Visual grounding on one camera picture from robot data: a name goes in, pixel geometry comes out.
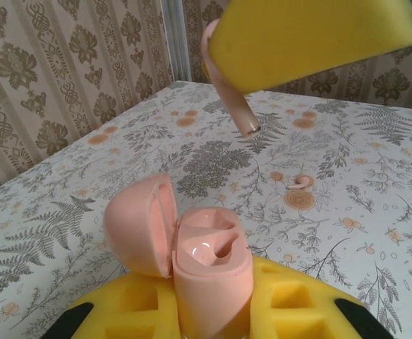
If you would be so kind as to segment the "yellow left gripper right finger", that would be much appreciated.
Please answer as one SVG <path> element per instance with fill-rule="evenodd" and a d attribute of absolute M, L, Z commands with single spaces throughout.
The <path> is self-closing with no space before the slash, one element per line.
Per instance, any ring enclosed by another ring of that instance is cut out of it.
<path fill-rule="evenodd" d="M 253 280 L 251 338 L 393 337 L 355 297 L 306 273 L 254 256 Z"/>

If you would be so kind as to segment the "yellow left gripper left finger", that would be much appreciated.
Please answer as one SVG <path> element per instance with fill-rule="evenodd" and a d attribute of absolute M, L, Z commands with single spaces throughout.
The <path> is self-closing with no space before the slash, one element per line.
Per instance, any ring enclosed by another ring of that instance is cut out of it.
<path fill-rule="evenodd" d="M 179 338 L 173 281 L 127 273 L 77 299 L 47 330 L 47 337 Z"/>

